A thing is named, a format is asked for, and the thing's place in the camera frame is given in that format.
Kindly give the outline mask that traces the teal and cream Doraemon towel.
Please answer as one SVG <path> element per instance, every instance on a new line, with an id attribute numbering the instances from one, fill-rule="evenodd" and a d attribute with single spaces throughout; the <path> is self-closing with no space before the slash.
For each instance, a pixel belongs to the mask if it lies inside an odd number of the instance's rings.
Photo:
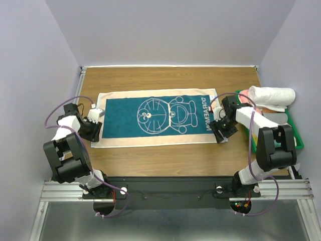
<path id="1" fill-rule="evenodd" d="M 214 88 L 100 93 L 105 111 L 99 141 L 92 148 L 129 148 L 215 143 L 209 106 L 217 107 Z"/>

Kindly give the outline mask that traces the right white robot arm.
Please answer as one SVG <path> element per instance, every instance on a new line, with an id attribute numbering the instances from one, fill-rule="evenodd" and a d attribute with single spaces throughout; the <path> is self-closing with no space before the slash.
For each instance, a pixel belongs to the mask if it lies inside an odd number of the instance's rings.
<path id="1" fill-rule="evenodd" d="M 231 191 L 242 196 L 249 186 L 261 182 L 272 173 L 294 166 L 297 163 L 294 130 L 289 124 L 280 125 L 257 112 L 252 99 L 239 103 L 240 93 L 224 93 L 218 106 L 209 106 L 214 116 L 209 126 L 217 143 L 237 132 L 236 125 L 241 124 L 249 130 L 249 136 L 257 137 L 256 158 L 248 156 L 248 166 L 233 176 Z"/>

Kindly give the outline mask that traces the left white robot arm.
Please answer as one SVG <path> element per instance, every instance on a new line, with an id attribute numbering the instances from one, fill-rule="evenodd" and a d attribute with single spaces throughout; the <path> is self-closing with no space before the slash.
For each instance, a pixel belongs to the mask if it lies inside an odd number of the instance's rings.
<path id="1" fill-rule="evenodd" d="M 99 141 L 102 123 L 99 121 L 105 111 L 92 105 L 88 116 L 83 116 L 79 105 L 63 105 L 64 114 L 57 119 L 58 129 L 43 150 L 58 183 L 77 183 L 84 199 L 107 199 L 112 196 L 107 176 L 93 170 L 88 151 L 82 140 Z"/>

